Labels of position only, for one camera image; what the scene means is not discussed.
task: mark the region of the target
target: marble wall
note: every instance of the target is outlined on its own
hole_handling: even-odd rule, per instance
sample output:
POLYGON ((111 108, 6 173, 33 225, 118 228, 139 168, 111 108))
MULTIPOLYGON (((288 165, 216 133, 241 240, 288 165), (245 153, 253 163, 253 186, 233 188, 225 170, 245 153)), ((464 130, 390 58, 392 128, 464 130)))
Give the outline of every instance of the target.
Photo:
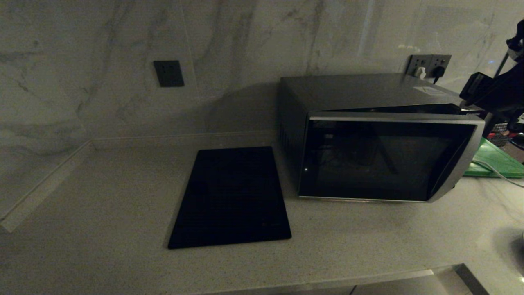
POLYGON ((523 15, 521 0, 0 0, 0 185, 24 191, 89 138, 273 129, 282 76, 451 54, 439 85, 460 91, 494 74, 523 15), (185 86, 160 88, 154 60, 179 60, 185 86))

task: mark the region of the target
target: quartz countertop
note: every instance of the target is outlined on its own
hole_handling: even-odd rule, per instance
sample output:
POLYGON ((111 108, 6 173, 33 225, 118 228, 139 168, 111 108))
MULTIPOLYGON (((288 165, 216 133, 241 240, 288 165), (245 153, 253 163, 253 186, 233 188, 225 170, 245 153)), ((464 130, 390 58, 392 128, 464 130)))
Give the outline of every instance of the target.
POLYGON ((0 235, 0 292, 194 294, 464 263, 490 294, 524 293, 524 191, 503 180, 463 177, 432 204, 299 199, 273 136, 162 145, 99 144, 0 235), (274 147, 292 238, 168 250, 197 151, 264 145, 274 147))

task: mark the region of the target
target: wall outlet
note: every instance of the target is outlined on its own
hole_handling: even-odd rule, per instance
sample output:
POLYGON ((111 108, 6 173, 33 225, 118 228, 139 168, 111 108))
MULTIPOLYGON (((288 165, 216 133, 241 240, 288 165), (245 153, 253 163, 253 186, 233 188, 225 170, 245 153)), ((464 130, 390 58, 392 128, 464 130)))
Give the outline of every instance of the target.
POLYGON ((184 79, 177 60, 153 61, 160 87, 182 87, 184 79))
POLYGON ((451 55, 412 55, 406 68, 406 74, 414 76, 418 67, 425 67, 426 78, 434 78, 433 70, 439 66, 446 69, 450 59, 451 55))

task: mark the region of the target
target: white plug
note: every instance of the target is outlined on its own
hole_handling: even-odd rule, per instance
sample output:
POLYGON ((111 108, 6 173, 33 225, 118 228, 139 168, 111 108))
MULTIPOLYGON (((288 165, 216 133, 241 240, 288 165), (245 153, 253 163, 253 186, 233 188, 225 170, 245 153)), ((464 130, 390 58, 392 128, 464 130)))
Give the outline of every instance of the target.
POLYGON ((415 70, 415 77, 419 78, 420 80, 424 80, 425 78, 425 67, 418 67, 415 70))

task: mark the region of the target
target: microwave window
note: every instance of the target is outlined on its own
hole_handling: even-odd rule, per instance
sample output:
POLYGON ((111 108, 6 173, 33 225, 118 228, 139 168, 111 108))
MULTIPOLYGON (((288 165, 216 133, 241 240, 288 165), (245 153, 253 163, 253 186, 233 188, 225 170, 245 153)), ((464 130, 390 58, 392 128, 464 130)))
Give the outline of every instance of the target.
POLYGON ((299 193, 427 201, 473 128, 440 123, 310 121, 299 193))

